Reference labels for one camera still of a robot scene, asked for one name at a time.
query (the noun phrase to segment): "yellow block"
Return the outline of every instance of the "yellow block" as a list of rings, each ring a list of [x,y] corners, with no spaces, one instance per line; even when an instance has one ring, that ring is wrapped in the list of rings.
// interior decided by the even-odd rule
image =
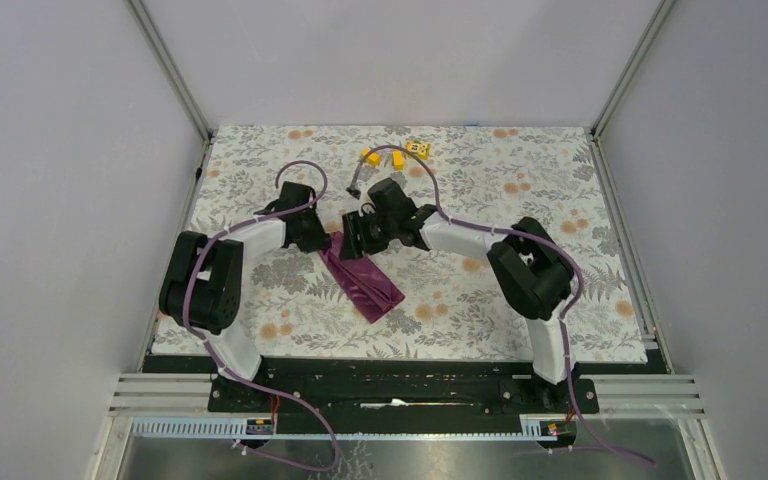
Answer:
[[[393,170],[399,171],[405,169],[405,154],[396,150],[393,152]]]
[[[405,148],[422,160],[428,160],[428,157],[431,155],[430,143],[408,142]]]
[[[369,148],[364,149],[364,151],[360,152],[360,157],[363,158],[366,156],[367,153],[369,153]],[[372,165],[373,167],[377,167],[379,163],[381,163],[381,155],[378,155],[377,153],[373,153],[372,155],[366,157],[366,163]]]

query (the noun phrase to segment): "floral pattern mat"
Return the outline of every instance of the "floral pattern mat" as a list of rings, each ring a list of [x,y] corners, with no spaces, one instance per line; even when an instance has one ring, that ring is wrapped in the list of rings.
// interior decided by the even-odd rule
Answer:
[[[275,174],[308,159],[328,173],[318,204],[327,231],[358,209],[346,192],[365,148],[409,140],[432,145],[446,210],[456,217],[509,225],[537,218],[577,259],[586,279],[568,317],[579,361],[645,362],[618,244],[608,220],[582,128],[225,126],[219,129],[189,228],[215,233],[249,218],[277,198]],[[390,154],[364,166],[360,188],[390,176],[418,205],[432,203],[424,170],[407,159],[394,172]],[[316,171],[293,167],[284,179],[322,186]],[[486,262],[424,252],[393,242],[373,256],[405,300],[369,324],[346,298],[316,254],[295,247],[261,257],[243,273],[243,322],[263,355],[340,358],[418,358],[528,361],[524,320],[505,302]],[[204,354],[202,346],[160,316],[154,354]]]

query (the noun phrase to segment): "gray wall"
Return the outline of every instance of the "gray wall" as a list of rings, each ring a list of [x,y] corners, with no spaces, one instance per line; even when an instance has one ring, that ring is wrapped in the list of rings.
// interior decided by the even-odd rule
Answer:
[[[84,473],[198,148],[123,1],[0,2],[0,479]]]
[[[768,478],[768,2],[679,2],[604,140],[730,478]]]
[[[658,0],[146,3],[214,126],[581,126]]]

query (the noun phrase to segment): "purple cable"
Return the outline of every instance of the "purple cable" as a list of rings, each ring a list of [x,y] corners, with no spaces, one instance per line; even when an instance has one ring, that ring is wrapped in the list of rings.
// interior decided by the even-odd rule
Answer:
[[[307,465],[301,462],[296,462],[295,460],[290,460],[289,458],[279,457],[271,453],[261,452],[260,450],[254,450],[254,449],[249,450],[247,449],[247,447],[243,447],[243,452],[245,453],[250,451],[251,453],[257,456],[269,458],[271,460],[275,460],[275,461],[285,463],[293,467],[301,468],[303,470],[308,470],[311,472],[328,472],[336,468],[337,465],[340,463],[340,445],[337,443],[337,435],[334,433],[334,429],[331,428],[331,424],[329,424],[328,421],[325,420],[325,417],[323,417],[322,414],[319,413],[316,410],[316,408],[313,407],[313,405],[307,403],[301,398],[296,398],[294,395],[289,394],[287,392],[282,392],[280,390],[264,387],[263,385],[258,385],[252,382],[251,380],[246,380],[245,378],[237,374],[237,372],[228,368],[228,366],[225,364],[225,362],[222,360],[222,358],[219,356],[216,350],[214,350],[213,345],[211,345],[210,342],[207,340],[207,337],[203,333],[193,328],[190,323],[190,303],[192,302],[192,299],[193,299],[193,288],[195,288],[195,285],[196,285],[196,278],[197,278],[198,272],[201,271],[201,267],[202,265],[204,265],[204,259],[207,257],[207,252],[209,252],[210,249],[213,248],[213,245],[215,245],[220,238],[228,235],[229,233],[236,232],[241,228],[247,227],[249,225],[260,222],[262,220],[278,218],[283,215],[289,215],[291,213],[304,210],[305,208],[308,208],[311,205],[315,204],[325,194],[325,190],[328,188],[328,176],[325,174],[325,170],[323,170],[322,167],[320,167],[319,165],[313,162],[309,162],[307,160],[296,160],[294,162],[290,162],[284,165],[283,167],[281,167],[281,169],[278,170],[278,173],[275,175],[275,188],[278,188],[278,181],[281,178],[281,174],[284,173],[284,170],[286,170],[289,167],[292,167],[293,165],[310,165],[316,168],[317,170],[319,170],[319,173],[322,174],[322,190],[319,191],[316,197],[314,197],[311,201],[309,201],[304,205],[293,207],[287,210],[282,210],[280,212],[270,213],[269,215],[264,215],[262,217],[253,217],[248,220],[244,220],[240,223],[230,226],[227,231],[226,230],[219,231],[216,233],[216,235],[210,237],[210,239],[207,241],[207,244],[201,250],[201,254],[199,254],[198,259],[196,259],[195,267],[193,267],[193,274],[190,275],[190,281],[187,284],[187,290],[184,293],[183,320],[184,320],[184,328],[186,328],[191,334],[195,335],[199,340],[204,342],[208,355],[210,355],[213,361],[216,362],[216,366],[220,372],[224,370],[229,377],[233,378],[234,380],[242,383],[247,387],[254,388],[256,390],[260,390],[261,392],[266,392],[271,395],[277,395],[279,397],[287,398],[305,407],[306,409],[310,410],[310,412],[316,417],[316,419],[322,423],[322,425],[325,427],[325,430],[328,431],[328,435],[331,437],[331,445],[334,447],[334,461],[331,462],[331,464],[328,466],[318,467],[315,465]]]
[[[355,173],[352,176],[352,183],[350,187],[357,188],[357,180],[358,180],[358,177],[360,176],[360,170],[361,168],[363,168],[364,163],[366,163],[367,157],[369,157],[370,155],[372,155],[377,151],[384,150],[384,149],[398,150],[400,152],[403,152],[408,156],[410,156],[411,158],[413,158],[416,162],[420,164],[420,166],[422,166],[422,168],[425,169],[425,171],[428,173],[428,176],[431,177],[431,183],[434,184],[434,203],[437,206],[437,213],[439,213],[444,220],[448,221],[449,223],[460,225],[462,227],[470,228],[473,230],[478,230],[480,232],[501,233],[504,235],[515,235],[521,238],[525,238],[525,239],[537,242],[541,245],[551,248],[552,250],[557,252],[558,255],[561,256],[561,258],[563,258],[564,260],[567,261],[567,263],[569,263],[569,265],[573,269],[573,272],[575,273],[575,278],[578,282],[578,288],[576,288],[575,295],[573,295],[572,300],[570,300],[561,309],[561,312],[558,315],[558,318],[560,320],[559,323],[561,324],[561,337],[563,338],[563,343],[564,343],[564,366],[566,367],[566,371],[567,371],[567,388],[569,389],[570,403],[572,404],[572,408],[575,411],[575,415],[581,421],[581,424],[584,426],[584,428],[588,432],[590,432],[593,438],[596,439],[596,441],[599,443],[599,445],[589,446],[587,450],[596,450],[596,449],[605,450],[613,453],[619,458],[622,458],[624,460],[627,460],[629,462],[635,463],[643,467],[647,467],[647,468],[657,467],[658,462],[646,454],[636,452],[634,450],[624,448],[624,447],[615,447],[612,445],[608,445],[608,443],[593,430],[593,428],[590,426],[590,423],[584,419],[584,416],[581,413],[581,409],[578,406],[578,402],[575,399],[575,388],[572,383],[572,365],[570,364],[569,333],[567,332],[566,322],[564,322],[564,318],[566,318],[567,312],[570,310],[570,308],[573,307],[573,305],[575,305],[578,302],[578,300],[581,298],[582,292],[584,291],[584,276],[581,273],[581,267],[578,266],[575,260],[573,260],[572,257],[566,251],[564,251],[564,249],[562,249],[558,245],[542,237],[538,237],[530,233],[520,232],[518,230],[512,230],[508,228],[489,227],[487,225],[467,222],[464,220],[458,220],[457,218],[450,217],[443,210],[443,205],[440,204],[440,186],[437,184],[437,177],[434,176],[434,172],[432,172],[431,169],[428,167],[428,165],[426,165],[425,162],[422,161],[422,159],[416,156],[416,154],[398,145],[380,145],[378,147],[371,148],[368,152],[366,152],[366,155],[364,155],[360,159],[360,161],[358,161],[357,168],[355,168]]]

